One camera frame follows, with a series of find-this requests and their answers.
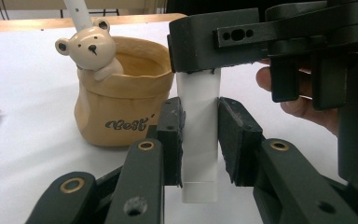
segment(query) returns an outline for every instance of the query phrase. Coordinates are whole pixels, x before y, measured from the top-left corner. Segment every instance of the white table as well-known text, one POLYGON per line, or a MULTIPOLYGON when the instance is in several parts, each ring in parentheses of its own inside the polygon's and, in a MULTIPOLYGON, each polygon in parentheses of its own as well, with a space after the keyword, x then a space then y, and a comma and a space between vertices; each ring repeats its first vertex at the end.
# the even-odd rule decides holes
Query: white table
MULTIPOLYGON (((111 35, 144 38, 167 46, 167 22, 116 25, 111 35)), ((76 66, 54 48, 75 28, 0 33, 0 223, 23 223, 57 177, 84 171, 99 178, 118 168, 126 148, 88 144, 77 130, 74 106, 78 94, 76 66)), ((236 99, 251 112, 264 135, 295 144, 323 175, 337 176, 337 139, 322 127, 284 114, 270 94, 258 88, 262 65, 240 65, 222 71, 221 95, 236 99)), ((176 96, 173 83, 170 97, 176 96)), ((165 223, 262 223, 252 188, 230 184, 219 157, 217 203, 181 203, 180 189, 167 187, 165 223)))

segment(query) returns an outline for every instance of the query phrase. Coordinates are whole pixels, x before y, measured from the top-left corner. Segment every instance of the bear ear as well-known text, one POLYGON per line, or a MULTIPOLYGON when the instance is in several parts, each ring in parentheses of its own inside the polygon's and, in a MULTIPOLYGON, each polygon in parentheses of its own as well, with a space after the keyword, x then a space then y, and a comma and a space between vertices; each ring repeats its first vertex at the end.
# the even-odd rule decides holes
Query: bear ear
POLYGON ((56 41, 56 50, 62 55, 69 55, 69 47, 68 47, 69 40, 66 38, 61 38, 56 41))
POLYGON ((93 23, 94 26, 98 26, 103 30, 106 30, 107 32, 110 31, 110 24, 109 21, 107 21, 105 18, 98 18, 93 23))

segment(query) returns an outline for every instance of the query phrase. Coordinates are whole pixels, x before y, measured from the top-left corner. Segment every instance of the bear nose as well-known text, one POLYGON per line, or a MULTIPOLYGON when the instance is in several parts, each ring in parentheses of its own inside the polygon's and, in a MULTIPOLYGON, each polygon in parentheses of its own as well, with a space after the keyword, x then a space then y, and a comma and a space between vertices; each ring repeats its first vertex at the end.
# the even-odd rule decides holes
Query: bear nose
POLYGON ((89 51, 92 51, 94 54, 97 54, 97 52, 95 52, 96 49, 97 49, 97 46, 95 46, 95 45, 89 46, 89 51))

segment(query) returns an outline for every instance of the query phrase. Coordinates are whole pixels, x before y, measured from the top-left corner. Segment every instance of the bear face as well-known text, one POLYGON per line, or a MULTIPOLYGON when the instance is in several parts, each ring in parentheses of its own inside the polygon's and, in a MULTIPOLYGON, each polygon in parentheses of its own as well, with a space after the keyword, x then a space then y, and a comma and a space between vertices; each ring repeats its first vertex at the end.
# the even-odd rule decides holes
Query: bear face
POLYGON ((62 55, 69 55, 78 67, 97 71, 110 64, 116 56, 116 44, 109 34, 110 25, 99 18, 93 27, 74 34, 70 39, 56 41, 56 50, 62 55))

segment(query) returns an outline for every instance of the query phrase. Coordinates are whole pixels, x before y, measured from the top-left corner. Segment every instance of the pen holder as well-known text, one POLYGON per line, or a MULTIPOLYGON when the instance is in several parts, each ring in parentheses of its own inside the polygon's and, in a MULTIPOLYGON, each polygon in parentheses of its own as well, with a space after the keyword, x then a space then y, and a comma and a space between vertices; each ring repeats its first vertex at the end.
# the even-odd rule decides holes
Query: pen holder
POLYGON ((77 127, 88 142, 104 147, 128 146, 145 138, 149 125, 157 125, 173 81, 166 47, 143 39, 113 38, 124 75, 96 81, 92 71, 77 70, 77 127))

